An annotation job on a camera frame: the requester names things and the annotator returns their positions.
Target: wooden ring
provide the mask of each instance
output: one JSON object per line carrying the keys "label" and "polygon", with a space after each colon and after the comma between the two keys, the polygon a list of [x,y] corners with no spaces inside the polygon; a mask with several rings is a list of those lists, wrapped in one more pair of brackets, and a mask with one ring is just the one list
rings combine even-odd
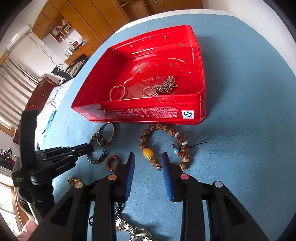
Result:
{"label": "wooden ring", "polygon": [[[116,160],[116,165],[114,168],[111,167],[111,162],[112,160]],[[121,159],[119,156],[116,156],[116,155],[111,155],[107,158],[107,161],[106,161],[106,168],[110,171],[110,172],[115,172],[116,171],[116,168],[118,167],[118,165],[121,165]]]}

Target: heart-shaped embossing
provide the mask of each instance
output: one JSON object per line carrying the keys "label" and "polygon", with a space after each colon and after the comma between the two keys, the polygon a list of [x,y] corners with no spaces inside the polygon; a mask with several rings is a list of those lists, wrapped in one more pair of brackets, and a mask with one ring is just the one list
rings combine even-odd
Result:
{"label": "heart-shaped embossing", "polygon": [[147,89],[153,90],[153,89],[154,89],[154,86],[153,86],[153,87],[146,86],[146,87],[142,90],[142,95],[143,95],[144,97],[151,97],[151,96],[156,96],[156,95],[158,95],[157,92],[154,92],[153,94],[149,94],[149,92],[151,92],[151,91],[148,90],[148,92],[146,92]]}

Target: gray curtain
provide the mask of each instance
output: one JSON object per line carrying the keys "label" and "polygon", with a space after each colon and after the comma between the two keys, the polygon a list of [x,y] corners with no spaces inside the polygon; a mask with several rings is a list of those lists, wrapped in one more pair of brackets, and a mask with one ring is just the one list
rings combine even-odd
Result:
{"label": "gray curtain", "polygon": [[0,66],[0,116],[15,128],[38,83],[9,57]]}

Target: cable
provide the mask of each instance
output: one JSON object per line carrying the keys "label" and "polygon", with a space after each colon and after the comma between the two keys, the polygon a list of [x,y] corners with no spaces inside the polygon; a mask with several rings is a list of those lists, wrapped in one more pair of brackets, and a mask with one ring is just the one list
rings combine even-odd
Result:
{"label": "cable", "polygon": [[48,53],[48,52],[46,52],[30,35],[29,35],[29,33],[27,33],[27,36],[30,38],[30,39],[32,39],[33,41],[34,41],[34,43],[37,45],[37,47],[39,47],[44,53],[45,53],[45,55],[51,60],[51,62],[55,65],[55,66],[61,66],[61,65],[63,65],[63,64],[56,64],[54,61],[53,61],[53,59],[52,59],[52,57],[51,57],[51,55]]}

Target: red desk item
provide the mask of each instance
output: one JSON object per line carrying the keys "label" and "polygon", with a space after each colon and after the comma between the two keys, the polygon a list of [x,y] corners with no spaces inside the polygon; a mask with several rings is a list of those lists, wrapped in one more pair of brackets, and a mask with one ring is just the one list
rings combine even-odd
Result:
{"label": "red desk item", "polygon": [[[154,86],[169,75],[178,85],[170,94],[143,96],[155,93]],[[200,47],[191,26],[182,25],[108,48],[80,88],[72,109],[92,122],[199,124],[205,117],[205,96]]]}

